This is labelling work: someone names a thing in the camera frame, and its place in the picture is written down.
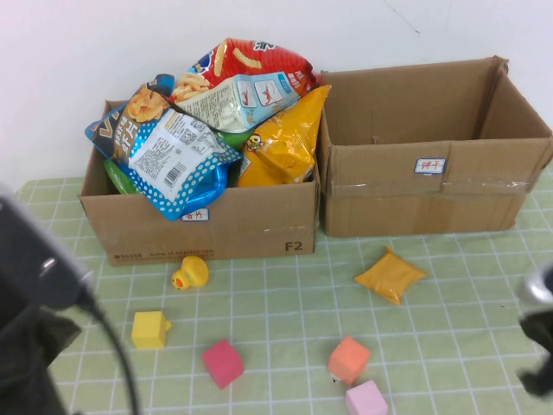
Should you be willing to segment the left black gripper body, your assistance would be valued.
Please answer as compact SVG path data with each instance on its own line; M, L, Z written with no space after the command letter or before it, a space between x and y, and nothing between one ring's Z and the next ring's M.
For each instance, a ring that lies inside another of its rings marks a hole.
M48 370L81 334L73 320L24 309L1 327L1 413L66 414Z

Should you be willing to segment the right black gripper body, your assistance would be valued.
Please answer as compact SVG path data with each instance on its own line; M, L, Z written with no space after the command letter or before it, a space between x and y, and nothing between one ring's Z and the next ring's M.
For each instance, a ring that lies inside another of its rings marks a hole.
M549 357L536 372L521 372L518 377L528 394L548 396L552 394L552 310L527 314L519 325L524 335L542 346Z

